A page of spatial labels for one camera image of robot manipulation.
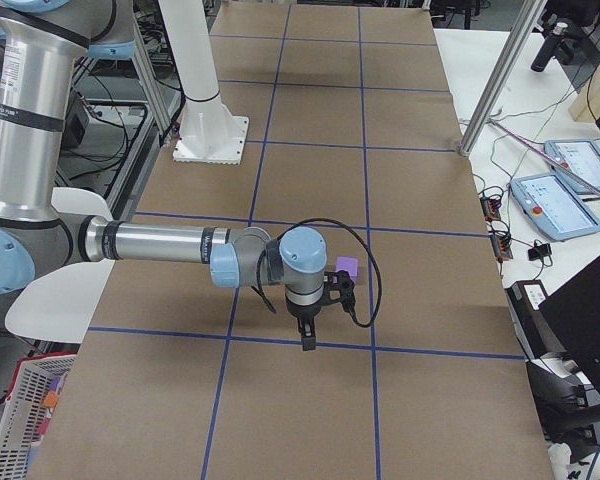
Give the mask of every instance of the aluminum pole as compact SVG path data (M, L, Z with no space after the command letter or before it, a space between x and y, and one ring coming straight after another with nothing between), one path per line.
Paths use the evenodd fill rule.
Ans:
M546 3L547 0L525 0L522 5L518 18L509 34L509 38L502 49L500 58L498 58L487 86L482 93L482 97L473 112L469 126L462 137L462 142L458 147L460 155L468 157L471 150L473 150L480 132L482 132L482 128L498 101L500 93L502 93L502 89L511 74L511 70L520 56L527 38Z

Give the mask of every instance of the black bottle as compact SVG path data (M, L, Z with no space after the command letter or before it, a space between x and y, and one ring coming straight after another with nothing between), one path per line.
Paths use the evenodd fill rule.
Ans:
M547 37L544 39L542 48L538 52L536 59L531 64L531 70L534 72L543 72L546 68L549 60L553 57L560 46L560 43L564 39L564 33L567 30L568 25L564 22L558 22Z

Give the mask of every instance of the tablet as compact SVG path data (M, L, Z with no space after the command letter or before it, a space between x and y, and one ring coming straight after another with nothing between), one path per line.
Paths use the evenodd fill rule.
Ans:
M552 240L600 231L600 220L556 173L515 179L511 192L524 213Z
M544 150L563 167L600 190L600 149L591 140L552 140L545 142ZM591 193L564 172L556 169L556 174L576 193Z

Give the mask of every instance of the white desk surface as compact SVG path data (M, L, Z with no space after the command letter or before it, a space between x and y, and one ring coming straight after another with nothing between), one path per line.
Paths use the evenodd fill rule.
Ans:
M507 33L464 30L436 30L435 33L456 112L460 119L468 120L507 39ZM500 108L503 115L542 110L573 90L569 79L555 59L543 73L533 72L529 68L541 45L541 35L532 34L507 81L494 113ZM600 131L593 123L577 123L571 119L568 110L575 98L574 93L557 107L551 121L536 141L600 137ZM502 123L514 132L533 140L552 112L553 108L543 113L506 119ZM487 186L499 185L506 189L508 177L489 161L493 142L500 136L500 130L487 125L471 153L470 160L474 173L482 176ZM495 160L512 173L524 152L525 148L515 140L504 138L496 144ZM548 171L549 168L540 157L529 153L516 177ZM476 186L478 190L482 189L480 180L476 179ZM505 221L508 201L507 196L501 210L504 212ZM600 218L600 202L590 202L587 205ZM514 238L527 243L533 243L535 239L548 241L522 213L515 200L511 202L509 212L508 223ZM600 233L566 242L552 242L551 247L554 265L545 268L540 276L550 294L600 254ZM532 279L538 274L540 262L527 260L528 248L513 242L514 260L503 265L502 283L505 287L517 280Z

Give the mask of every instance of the black monitor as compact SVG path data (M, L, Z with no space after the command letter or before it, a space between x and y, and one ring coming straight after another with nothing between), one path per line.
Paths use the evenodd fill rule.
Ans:
M542 302L540 311L600 393L600 256Z

